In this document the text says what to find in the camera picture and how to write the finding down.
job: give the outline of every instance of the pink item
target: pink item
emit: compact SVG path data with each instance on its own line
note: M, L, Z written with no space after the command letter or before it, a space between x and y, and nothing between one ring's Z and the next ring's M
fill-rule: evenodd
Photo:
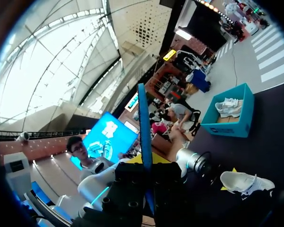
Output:
M157 132L161 132L163 134L168 130L168 127L163 122L155 122L151 125L151 128L154 134Z

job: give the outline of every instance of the white sneaker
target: white sneaker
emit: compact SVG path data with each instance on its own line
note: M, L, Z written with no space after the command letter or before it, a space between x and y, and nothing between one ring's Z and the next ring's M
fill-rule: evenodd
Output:
M183 145L184 148L188 148L189 144L190 144L190 141L186 141L182 145Z
M239 117L241 115L243 100L225 98L224 102L216 103L215 107L222 118Z
M224 172L220 180L229 192L240 192L242 195L250 195L256 190L270 190L275 188L275 184L270 180L252 176L246 173Z

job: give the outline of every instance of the blue shoe box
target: blue shoe box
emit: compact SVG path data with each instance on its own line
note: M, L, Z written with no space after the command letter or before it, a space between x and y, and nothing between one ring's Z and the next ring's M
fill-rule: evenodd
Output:
M215 104L223 102L225 98L243 99L241 115L237 122L217 123L220 114L216 110ZM254 102L254 95L246 83L224 91L213 97L201 126L212 135L246 138L251 126Z

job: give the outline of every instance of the glasses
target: glasses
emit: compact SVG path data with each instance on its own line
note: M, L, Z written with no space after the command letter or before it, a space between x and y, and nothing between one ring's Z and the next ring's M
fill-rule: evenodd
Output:
M75 152L77 152L77 151L79 151L79 150L82 150L83 146L84 146L83 143L80 143L78 146L76 146L76 147L73 149L72 153L75 153Z

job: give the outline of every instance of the metal cylinder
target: metal cylinder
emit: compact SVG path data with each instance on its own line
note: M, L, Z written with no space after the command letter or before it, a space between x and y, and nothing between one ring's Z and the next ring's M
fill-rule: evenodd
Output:
M201 155L199 155L198 153L195 153L186 148L182 148L177 152L176 160L181 162L185 161L186 168L191 168L194 171L198 172L198 170L200 170L202 168L202 165L206 162L206 158L200 156Z

